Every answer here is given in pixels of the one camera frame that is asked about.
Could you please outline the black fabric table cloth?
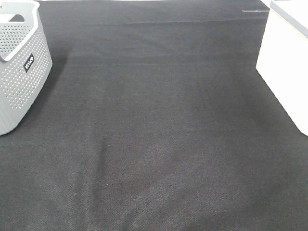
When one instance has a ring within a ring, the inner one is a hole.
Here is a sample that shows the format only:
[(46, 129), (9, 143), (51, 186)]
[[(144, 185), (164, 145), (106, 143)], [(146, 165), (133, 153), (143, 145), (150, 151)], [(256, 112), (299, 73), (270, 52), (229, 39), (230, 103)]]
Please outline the black fabric table cloth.
[(0, 139), (1, 230), (307, 230), (308, 139), (255, 69), (262, 2), (39, 13), (53, 65)]

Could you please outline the grey perforated plastic basket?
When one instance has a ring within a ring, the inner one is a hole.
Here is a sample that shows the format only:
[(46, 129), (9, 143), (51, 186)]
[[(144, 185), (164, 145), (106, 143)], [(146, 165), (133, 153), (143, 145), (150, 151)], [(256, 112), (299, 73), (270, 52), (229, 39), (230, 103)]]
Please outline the grey perforated plastic basket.
[[(2, 0), (0, 23), (0, 133), (14, 130), (40, 93), (52, 59), (34, 0)], [(23, 21), (13, 21), (20, 15)]]

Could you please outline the white storage box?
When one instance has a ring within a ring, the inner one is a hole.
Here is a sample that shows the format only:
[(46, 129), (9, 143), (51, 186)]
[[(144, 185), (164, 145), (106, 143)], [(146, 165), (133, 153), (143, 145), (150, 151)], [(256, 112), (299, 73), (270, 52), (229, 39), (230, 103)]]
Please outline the white storage box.
[(256, 70), (296, 127), (308, 133), (308, 2), (273, 0)]

